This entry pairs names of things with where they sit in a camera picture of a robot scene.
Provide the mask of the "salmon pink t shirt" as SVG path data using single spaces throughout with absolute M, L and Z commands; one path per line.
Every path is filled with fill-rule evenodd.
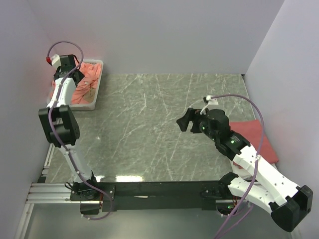
M 89 104 L 93 102 L 102 69 L 101 63 L 83 62 L 81 64 L 80 71 L 84 74 L 84 78 L 77 85 L 72 95 L 72 105 Z

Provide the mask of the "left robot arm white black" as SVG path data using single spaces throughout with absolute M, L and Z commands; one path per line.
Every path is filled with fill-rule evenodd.
M 38 111 L 38 116 L 46 139 L 64 156 L 72 170 L 72 182 L 64 186 L 71 190 L 71 201 L 91 201 L 100 195 L 96 178 L 84 162 L 77 140 L 80 138 L 79 125 L 70 108 L 71 98 L 78 83 L 84 78 L 80 63 L 74 55 L 55 55 L 48 57 L 56 72 L 54 90 L 48 105 Z

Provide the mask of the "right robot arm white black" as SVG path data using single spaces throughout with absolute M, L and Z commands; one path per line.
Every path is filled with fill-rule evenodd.
M 220 184 L 219 194 L 225 199 L 244 197 L 264 209 L 283 230 L 292 232 L 311 211 L 313 191 L 307 185 L 299 186 L 282 175 L 276 168 L 258 155 L 254 146 L 241 134 L 233 131 L 229 118 L 220 109 L 188 108 L 176 123 L 185 132 L 192 122 L 192 133 L 203 133 L 216 149 L 246 170 L 258 185 L 252 185 L 237 174 L 229 174 L 229 180 Z

